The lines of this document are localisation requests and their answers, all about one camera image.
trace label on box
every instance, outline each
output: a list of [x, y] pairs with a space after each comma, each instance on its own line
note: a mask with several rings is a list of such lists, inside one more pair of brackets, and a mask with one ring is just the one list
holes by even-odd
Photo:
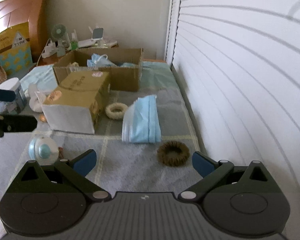
[[62, 92], [60, 90], [53, 91], [49, 96], [49, 101], [56, 101], [62, 96]]
[[93, 72], [92, 76], [93, 77], [102, 77], [102, 74], [103, 74], [102, 72]]

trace white roller shutter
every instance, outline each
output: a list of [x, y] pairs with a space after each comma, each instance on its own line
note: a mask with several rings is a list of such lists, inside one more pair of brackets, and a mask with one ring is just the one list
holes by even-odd
[[176, 41], [177, 24], [179, 17], [180, 0], [170, 0], [169, 22], [167, 29], [164, 60], [170, 65], [173, 59], [174, 45]]
[[300, 239], [300, 0], [181, 0], [171, 55], [210, 157], [261, 160]]

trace cable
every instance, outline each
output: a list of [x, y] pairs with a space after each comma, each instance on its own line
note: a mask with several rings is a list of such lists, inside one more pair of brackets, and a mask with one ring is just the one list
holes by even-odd
[[[51, 38], [49, 38], [48, 40], [47, 40], [47, 43], [46, 43], [46, 45], [44, 46], [44, 48], [48, 45], [48, 42], [49, 41], [52, 41], [52, 39]], [[42, 54], [43, 54], [43, 52], [44, 52], [44, 48], [43, 48], [43, 50], [42, 50], [42, 52], [41, 52], [41, 54], [40, 54], [40, 56], [39, 56], [39, 58], [38, 58], [38, 61], [37, 61], [37, 65], [36, 65], [36, 67], [38, 66], [38, 64], [39, 64], [39, 60], [40, 60], [40, 58], [41, 58], [41, 56], [42, 56]]]

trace small fan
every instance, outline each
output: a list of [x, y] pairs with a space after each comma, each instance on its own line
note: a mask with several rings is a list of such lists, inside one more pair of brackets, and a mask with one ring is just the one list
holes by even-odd
[[67, 32], [67, 28], [62, 24], [56, 24], [53, 26], [51, 31], [52, 38], [56, 39], [57, 41], [62, 40]]
[[66, 51], [65, 51], [65, 48], [63, 46], [62, 39], [63, 38], [67, 39], [68, 46], [69, 46], [69, 43], [70, 43], [69, 42], [69, 36], [68, 36], [68, 33], [67, 33], [67, 28], [62, 24], [56, 24], [52, 28], [51, 36], [52, 36], [52, 38], [54, 38], [55, 40], [58, 41], [57, 56], [58, 57], [63, 56], [66, 53]]

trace warning triangle label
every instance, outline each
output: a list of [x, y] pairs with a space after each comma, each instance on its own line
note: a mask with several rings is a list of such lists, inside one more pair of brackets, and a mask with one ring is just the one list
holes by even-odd
[[25, 44], [27, 41], [26, 39], [21, 35], [19, 31], [16, 32], [16, 36], [14, 36], [12, 48], [14, 49], [16, 46]]

